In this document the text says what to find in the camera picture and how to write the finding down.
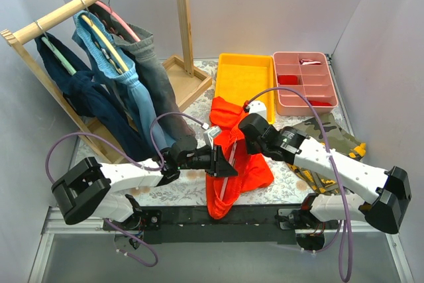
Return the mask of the orange red shorts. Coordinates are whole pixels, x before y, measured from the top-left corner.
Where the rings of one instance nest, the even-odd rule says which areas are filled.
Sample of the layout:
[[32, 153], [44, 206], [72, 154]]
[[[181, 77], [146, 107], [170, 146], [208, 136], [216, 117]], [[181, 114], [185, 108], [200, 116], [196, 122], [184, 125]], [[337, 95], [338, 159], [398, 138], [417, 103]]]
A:
[[223, 149], [227, 160], [230, 159], [232, 148], [235, 146], [235, 170], [237, 176], [231, 176], [225, 187], [224, 196], [221, 189], [224, 179], [206, 175], [206, 199], [209, 215], [214, 219], [222, 219], [241, 193], [250, 192], [258, 188], [266, 188], [273, 181], [274, 176], [261, 154], [250, 155], [246, 150], [244, 135], [238, 124], [247, 116], [241, 106], [229, 103], [222, 97], [212, 100], [209, 120], [213, 126], [221, 129], [221, 134], [215, 138], [215, 144]]

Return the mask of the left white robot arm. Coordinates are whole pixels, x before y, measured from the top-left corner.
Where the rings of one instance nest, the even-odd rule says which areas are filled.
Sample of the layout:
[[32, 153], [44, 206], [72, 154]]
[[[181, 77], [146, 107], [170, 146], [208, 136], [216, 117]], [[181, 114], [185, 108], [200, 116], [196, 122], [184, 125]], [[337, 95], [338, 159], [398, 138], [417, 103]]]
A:
[[156, 158], [137, 164], [98, 163], [93, 157], [79, 162], [52, 185], [66, 224], [99, 217], [133, 230], [140, 225], [141, 208], [127, 190], [167, 185], [179, 178], [181, 170], [203, 170], [217, 178], [238, 174], [219, 145], [198, 147], [196, 141], [182, 139], [160, 153], [165, 162], [162, 168]]

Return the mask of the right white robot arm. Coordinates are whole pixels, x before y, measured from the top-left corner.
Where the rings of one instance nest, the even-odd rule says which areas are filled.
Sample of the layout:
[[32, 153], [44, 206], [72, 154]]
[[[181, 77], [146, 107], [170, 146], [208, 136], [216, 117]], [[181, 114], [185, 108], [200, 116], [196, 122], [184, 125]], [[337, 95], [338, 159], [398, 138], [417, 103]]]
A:
[[312, 229], [320, 223], [343, 220], [348, 213], [352, 220], [367, 222], [381, 232], [399, 232], [411, 201], [409, 178], [403, 168], [385, 170], [335, 150], [327, 151], [306, 133], [294, 127], [277, 130], [256, 113], [247, 115], [238, 128], [249, 153], [316, 172], [349, 190], [345, 197], [309, 194], [286, 221]]

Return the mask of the navy blue shorts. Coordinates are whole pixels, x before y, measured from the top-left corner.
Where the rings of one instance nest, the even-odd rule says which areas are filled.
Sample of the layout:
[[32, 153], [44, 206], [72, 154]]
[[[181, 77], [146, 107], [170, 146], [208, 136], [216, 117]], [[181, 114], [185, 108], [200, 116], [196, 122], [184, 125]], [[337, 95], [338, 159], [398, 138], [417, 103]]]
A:
[[154, 149], [129, 125], [118, 99], [101, 84], [93, 81], [95, 72], [60, 40], [50, 33], [46, 35], [56, 51], [76, 70], [71, 75], [57, 59], [54, 51], [43, 42], [42, 37], [35, 38], [46, 71], [76, 113], [79, 116], [97, 118], [133, 160], [143, 161], [153, 157]]

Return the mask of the grey shorts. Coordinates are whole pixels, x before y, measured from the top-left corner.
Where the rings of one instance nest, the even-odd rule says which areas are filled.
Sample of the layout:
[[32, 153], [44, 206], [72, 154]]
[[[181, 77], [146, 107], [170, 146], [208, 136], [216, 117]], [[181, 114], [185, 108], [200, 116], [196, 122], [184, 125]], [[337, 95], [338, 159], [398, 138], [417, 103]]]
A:
[[157, 115], [167, 113], [158, 121], [167, 137], [180, 140], [186, 136], [195, 136], [193, 129], [185, 119], [178, 115], [176, 96], [167, 72], [154, 51], [154, 36], [151, 32], [128, 23], [139, 37], [135, 42], [132, 36], [105, 10], [93, 4], [89, 6], [93, 13], [114, 38], [115, 44], [135, 62], [135, 70], [140, 82], [147, 88]]

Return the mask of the light blue shorts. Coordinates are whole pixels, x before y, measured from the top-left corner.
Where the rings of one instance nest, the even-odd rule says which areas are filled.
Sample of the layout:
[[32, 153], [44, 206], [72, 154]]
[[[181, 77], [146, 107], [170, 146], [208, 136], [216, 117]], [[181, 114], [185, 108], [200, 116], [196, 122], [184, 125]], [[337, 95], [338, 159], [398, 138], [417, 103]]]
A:
[[[87, 15], [110, 41], [129, 68], [127, 72], [118, 74], [108, 62], [102, 51], [97, 47], [97, 44], [103, 46], [103, 43], [91, 30], [90, 25], [81, 18], [81, 15]], [[158, 123], [152, 123], [157, 118], [157, 115], [147, 88], [141, 84], [138, 78], [135, 62], [115, 44], [113, 36], [106, 31], [104, 25], [94, 14], [80, 11], [73, 16], [73, 20], [76, 31], [72, 39], [87, 54], [91, 67], [95, 72], [95, 79], [106, 85], [109, 91], [119, 96], [125, 109], [132, 117], [138, 132], [146, 139], [150, 147], [155, 142], [160, 150], [166, 148], [173, 139], [166, 136]]]

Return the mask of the mint green hanger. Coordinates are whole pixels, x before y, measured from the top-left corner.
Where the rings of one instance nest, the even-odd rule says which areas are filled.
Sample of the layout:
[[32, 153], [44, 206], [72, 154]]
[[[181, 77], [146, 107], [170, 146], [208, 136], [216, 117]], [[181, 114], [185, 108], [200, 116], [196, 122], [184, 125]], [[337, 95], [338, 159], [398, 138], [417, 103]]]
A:
[[75, 68], [66, 60], [63, 54], [49, 41], [45, 36], [41, 37], [41, 40], [55, 55], [56, 59], [61, 63], [61, 65], [66, 69], [69, 75], [74, 75], [76, 73]]

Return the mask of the pink hanger with grey shorts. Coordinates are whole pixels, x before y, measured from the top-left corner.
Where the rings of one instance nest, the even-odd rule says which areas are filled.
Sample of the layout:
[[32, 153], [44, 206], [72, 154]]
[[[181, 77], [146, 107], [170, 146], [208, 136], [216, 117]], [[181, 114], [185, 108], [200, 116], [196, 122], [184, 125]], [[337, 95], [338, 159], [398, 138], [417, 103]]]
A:
[[132, 36], [135, 42], [140, 41], [139, 37], [132, 30], [132, 28], [124, 20], [122, 20], [122, 18], [120, 18], [120, 16], [118, 16], [118, 14], [116, 14], [112, 8], [101, 1], [96, 1], [95, 4], [100, 6], [103, 10], [107, 11]]

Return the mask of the yellow hanger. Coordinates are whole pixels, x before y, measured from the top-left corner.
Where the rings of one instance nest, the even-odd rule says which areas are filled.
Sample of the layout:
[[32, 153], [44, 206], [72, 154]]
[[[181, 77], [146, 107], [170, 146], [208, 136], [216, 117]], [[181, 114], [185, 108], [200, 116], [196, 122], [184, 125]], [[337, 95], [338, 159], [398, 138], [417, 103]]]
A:
[[124, 74], [129, 70], [125, 61], [121, 58], [118, 52], [115, 50], [110, 41], [105, 37], [105, 35], [100, 31], [100, 29], [93, 23], [93, 21], [87, 15], [81, 15], [81, 18], [90, 25], [91, 30], [100, 41], [103, 43], [103, 46], [97, 44], [98, 49], [102, 51], [105, 58], [108, 62], [114, 67], [118, 74]]

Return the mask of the red item in organizer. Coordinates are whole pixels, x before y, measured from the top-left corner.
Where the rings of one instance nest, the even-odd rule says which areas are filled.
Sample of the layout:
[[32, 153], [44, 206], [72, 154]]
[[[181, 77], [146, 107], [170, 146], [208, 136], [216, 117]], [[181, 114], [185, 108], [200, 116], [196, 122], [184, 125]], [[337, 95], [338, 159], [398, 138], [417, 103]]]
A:
[[297, 75], [278, 75], [277, 77], [278, 84], [279, 85], [298, 85], [299, 84], [299, 78]]

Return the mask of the yellow plastic bin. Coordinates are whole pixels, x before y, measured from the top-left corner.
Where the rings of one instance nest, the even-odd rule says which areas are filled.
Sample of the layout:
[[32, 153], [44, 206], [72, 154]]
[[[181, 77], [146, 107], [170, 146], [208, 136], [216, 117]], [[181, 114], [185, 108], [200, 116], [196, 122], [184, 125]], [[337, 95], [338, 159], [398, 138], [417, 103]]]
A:
[[215, 96], [242, 106], [256, 94], [275, 86], [271, 56], [222, 53], [219, 55]]

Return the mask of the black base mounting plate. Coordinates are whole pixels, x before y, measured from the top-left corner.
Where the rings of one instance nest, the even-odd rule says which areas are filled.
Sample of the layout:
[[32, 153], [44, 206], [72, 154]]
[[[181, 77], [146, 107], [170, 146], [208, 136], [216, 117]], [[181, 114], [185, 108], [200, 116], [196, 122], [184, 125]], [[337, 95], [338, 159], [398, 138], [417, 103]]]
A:
[[205, 206], [143, 207], [134, 217], [114, 225], [143, 232], [148, 244], [277, 242], [295, 244], [295, 231], [305, 229], [322, 237], [321, 230], [337, 228], [336, 221], [321, 223], [300, 204], [234, 205], [222, 219]]

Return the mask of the wooden clothes rack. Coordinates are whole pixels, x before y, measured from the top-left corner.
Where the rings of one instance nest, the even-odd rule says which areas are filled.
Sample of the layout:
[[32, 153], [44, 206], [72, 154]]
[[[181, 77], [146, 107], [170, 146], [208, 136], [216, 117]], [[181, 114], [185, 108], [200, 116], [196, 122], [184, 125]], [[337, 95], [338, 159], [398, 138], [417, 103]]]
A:
[[[112, 137], [111, 133], [98, 119], [84, 123], [81, 117], [77, 115], [71, 105], [64, 99], [56, 84], [52, 82], [46, 72], [42, 70], [40, 65], [38, 65], [35, 59], [24, 48], [24, 44], [32, 41], [42, 32], [59, 25], [96, 1], [98, 0], [71, 0], [16, 32], [11, 32], [7, 29], [1, 31], [1, 36], [23, 59], [48, 93], [78, 126], [79, 132], [98, 134], [114, 146], [117, 146], [116, 139]], [[163, 63], [163, 66], [168, 72], [171, 85], [176, 93], [178, 107], [180, 111], [183, 111], [211, 86], [212, 77], [195, 67], [193, 63], [189, 0], [177, 0], [177, 6], [183, 56], [173, 55]]]

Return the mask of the pink compartment organizer box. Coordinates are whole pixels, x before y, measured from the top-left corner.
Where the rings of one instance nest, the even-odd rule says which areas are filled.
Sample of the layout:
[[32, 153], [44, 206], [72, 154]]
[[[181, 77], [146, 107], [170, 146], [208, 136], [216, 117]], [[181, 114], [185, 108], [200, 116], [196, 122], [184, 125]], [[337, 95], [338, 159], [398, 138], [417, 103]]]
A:
[[[299, 64], [301, 59], [321, 61], [321, 65]], [[299, 95], [306, 101], [326, 101], [332, 107], [314, 107], [317, 114], [326, 114], [338, 106], [339, 100], [335, 91], [332, 75], [325, 54], [321, 52], [275, 52], [273, 54], [275, 80], [277, 86], [289, 87], [290, 90], [277, 90], [276, 110], [281, 116], [312, 116], [312, 110]], [[279, 85], [278, 75], [297, 75], [298, 85]]]

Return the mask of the red white packet in organizer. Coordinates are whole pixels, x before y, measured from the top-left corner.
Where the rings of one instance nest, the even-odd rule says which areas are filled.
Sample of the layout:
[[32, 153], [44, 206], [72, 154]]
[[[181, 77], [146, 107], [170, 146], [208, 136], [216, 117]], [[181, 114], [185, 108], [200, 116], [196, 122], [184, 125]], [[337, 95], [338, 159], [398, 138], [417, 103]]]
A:
[[303, 65], [303, 66], [307, 66], [307, 65], [321, 65], [321, 61], [319, 61], [319, 60], [312, 60], [312, 59], [301, 59], [300, 61], [299, 61], [299, 64], [300, 65]]

